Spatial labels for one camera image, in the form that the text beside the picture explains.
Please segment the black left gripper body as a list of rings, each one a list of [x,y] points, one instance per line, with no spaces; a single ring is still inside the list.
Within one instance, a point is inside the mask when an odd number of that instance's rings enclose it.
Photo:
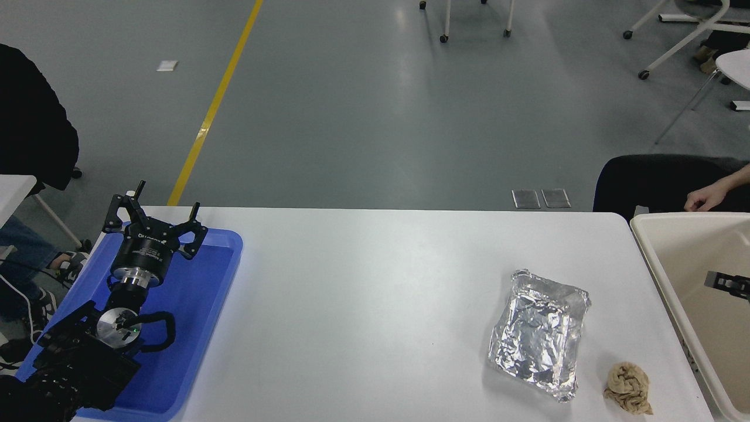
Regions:
[[[111,265],[111,273],[121,277],[124,270],[138,268],[153,277],[166,276],[172,256],[179,248],[179,238],[165,237],[163,230],[145,232],[139,223],[131,223],[124,229],[124,239]]]

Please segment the person's hand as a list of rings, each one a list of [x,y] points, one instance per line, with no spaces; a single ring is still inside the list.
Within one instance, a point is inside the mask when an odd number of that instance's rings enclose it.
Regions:
[[[727,193],[728,190],[721,185],[707,185],[688,193],[683,209],[689,213],[710,211],[724,200]]]

